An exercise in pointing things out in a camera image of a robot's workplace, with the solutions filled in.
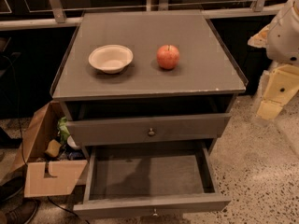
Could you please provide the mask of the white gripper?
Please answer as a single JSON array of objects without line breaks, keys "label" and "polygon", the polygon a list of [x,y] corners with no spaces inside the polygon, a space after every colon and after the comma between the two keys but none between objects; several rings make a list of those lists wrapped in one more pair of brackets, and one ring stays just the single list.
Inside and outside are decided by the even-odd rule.
[{"label": "white gripper", "polygon": [[263,94],[257,116],[261,119],[275,119],[282,107],[299,92],[299,68],[284,64],[275,68],[269,76],[269,81]]}]

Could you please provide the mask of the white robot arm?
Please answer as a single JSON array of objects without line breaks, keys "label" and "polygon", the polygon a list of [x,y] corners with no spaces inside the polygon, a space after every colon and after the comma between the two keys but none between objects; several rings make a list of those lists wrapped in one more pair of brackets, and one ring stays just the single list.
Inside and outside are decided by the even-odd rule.
[{"label": "white robot arm", "polygon": [[248,45],[265,48],[267,57],[278,64],[269,73],[257,110],[259,118],[275,119],[299,92],[299,0],[288,0]]}]

